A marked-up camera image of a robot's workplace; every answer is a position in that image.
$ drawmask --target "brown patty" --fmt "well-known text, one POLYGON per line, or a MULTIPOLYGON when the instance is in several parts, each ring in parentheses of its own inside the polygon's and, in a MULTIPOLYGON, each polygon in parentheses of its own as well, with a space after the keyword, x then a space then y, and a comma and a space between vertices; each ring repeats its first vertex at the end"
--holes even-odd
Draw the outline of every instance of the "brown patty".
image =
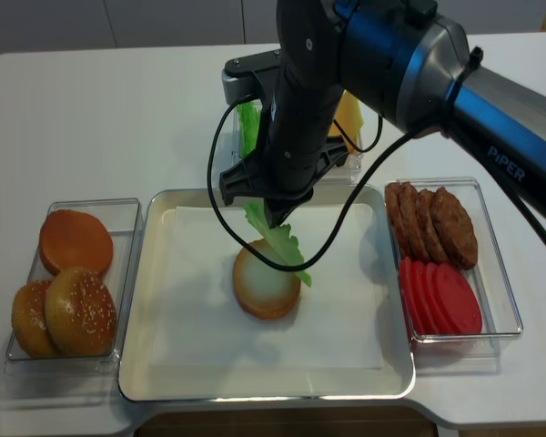
POLYGON ((430 255, 420 235, 419 221, 417 220, 417 196, 417 190, 410 182, 404 182, 400 186, 400 215, 402 216, 402 224, 415 259, 428 263, 431 262, 430 255))
POLYGON ((389 216, 390 227, 394 232, 394 238, 397 243, 399 243, 400 257, 413 258, 409 240, 407 239, 407 234, 405 233, 404 225, 402 224, 402 217, 400 216, 399 191, 400 184, 398 182, 391 182, 384 189, 386 212, 389 216))
POLYGON ((419 222, 420 235, 425 242, 427 251, 433 261, 437 264, 449 262, 449 257, 445 253, 445 249, 441 246, 437 231, 433 227, 433 222, 430 219, 430 204, 435 197, 435 193, 422 189, 417 196, 417 221, 419 222))
POLYGON ((459 200, 439 188, 430 205, 430 216, 451 263, 460 269, 472 269, 477 264, 477 239, 471 218, 459 200))

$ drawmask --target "green lettuce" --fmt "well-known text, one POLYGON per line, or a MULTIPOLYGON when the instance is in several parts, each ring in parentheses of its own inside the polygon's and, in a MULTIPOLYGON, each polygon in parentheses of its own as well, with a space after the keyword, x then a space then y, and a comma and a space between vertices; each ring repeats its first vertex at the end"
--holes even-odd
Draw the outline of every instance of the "green lettuce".
MULTIPOLYGON (((245 205, 245 217, 259 234, 269 243, 269 246, 286 262, 288 266, 303 264, 303 255, 299 251, 299 241, 296 236, 290 236, 291 226, 283 225, 270 229, 265 218, 263 202, 253 201, 245 205)), ((311 277, 305 271, 295 273, 304 284, 311 287, 311 277)))
POLYGON ((253 151, 257 144, 258 122, 261 119, 261 110, 256 109, 253 102, 242 103, 237 106, 240 129, 243 133, 243 143, 240 146, 240 157, 244 158, 253 151))

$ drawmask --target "sesame seed bun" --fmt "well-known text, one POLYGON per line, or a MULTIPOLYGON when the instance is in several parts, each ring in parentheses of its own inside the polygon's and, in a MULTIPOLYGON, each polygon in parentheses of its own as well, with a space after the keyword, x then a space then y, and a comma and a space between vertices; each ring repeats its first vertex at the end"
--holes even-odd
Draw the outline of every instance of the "sesame seed bun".
POLYGON ((38 247, 40 259, 53 276, 77 266, 103 275, 113 258, 113 241, 105 226, 89 214, 70 209, 48 215, 38 247))
POLYGON ((116 335, 113 299, 95 272, 65 269, 46 292, 45 319, 56 347, 77 356, 108 353, 116 335))
POLYGON ((37 280, 24 285, 12 304, 12 328, 18 344, 33 358, 55 357, 59 354, 45 321, 45 295, 50 280, 37 280))
MULTIPOLYGON (((283 263, 264 240, 249 243, 267 258, 283 263)), ((233 291, 238 305, 249 314, 263 319, 279 319, 298 303, 301 280, 293 273, 278 271, 242 249, 233 266, 233 291)))

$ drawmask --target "red tomato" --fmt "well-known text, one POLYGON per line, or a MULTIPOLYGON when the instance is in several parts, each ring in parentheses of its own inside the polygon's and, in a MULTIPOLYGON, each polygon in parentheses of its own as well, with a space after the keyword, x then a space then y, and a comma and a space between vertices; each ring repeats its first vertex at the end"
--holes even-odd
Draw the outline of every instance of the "red tomato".
POLYGON ((453 330, 460 334, 479 334, 483 326, 480 305, 469 282, 449 264, 435 270, 435 300, 453 330))
POLYGON ((400 282, 402 283, 402 289, 404 291, 404 298, 407 301, 407 307, 410 311, 410 318, 412 319, 412 327, 419 335, 425 334, 425 329, 420 320, 417 306, 415 305, 412 290, 410 289, 410 258, 405 258, 399 266, 400 270, 400 282))
POLYGON ((423 276, 422 287, 425 296, 427 306, 430 308, 430 313, 435 320, 435 325, 439 328, 441 334, 459 334, 457 330, 451 327, 451 324, 447 321, 447 318, 443 314, 439 303, 435 299, 435 284, 433 283, 433 277, 437 270, 437 264, 430 262, 425 268, 425 274, 423 276))
POLYGON ((427 334, 440 334, 439 327, 435 323, 429 304, 425 299, 425 291, 422 286, 424 276, 425 265, 420 261, 413 262, 410 266, 410 287, 412 288, 413 299, 419 312, 420 321, 427 334))

